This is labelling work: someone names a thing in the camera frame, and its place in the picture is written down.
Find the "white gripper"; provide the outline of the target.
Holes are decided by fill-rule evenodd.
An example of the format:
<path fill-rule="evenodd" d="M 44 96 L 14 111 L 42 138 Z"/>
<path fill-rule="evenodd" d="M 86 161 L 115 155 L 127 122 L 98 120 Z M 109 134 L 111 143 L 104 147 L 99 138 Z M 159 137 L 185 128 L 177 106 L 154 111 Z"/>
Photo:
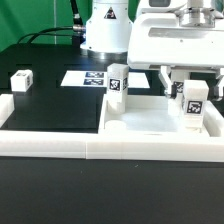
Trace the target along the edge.
<path fill-rule="evenodd" d="M 224 19 L 217 19 L 214 28 L 182 27 L 174 14 L 142 14 L 132 27 L 127 63 L 141 70 L 161 66 L 158 77 L 164 94 L 175 99 L 171 67 L 224 68 L 223 53 Z M 210 88 L 209 98 L 224 99 L 224 76 Z"/>

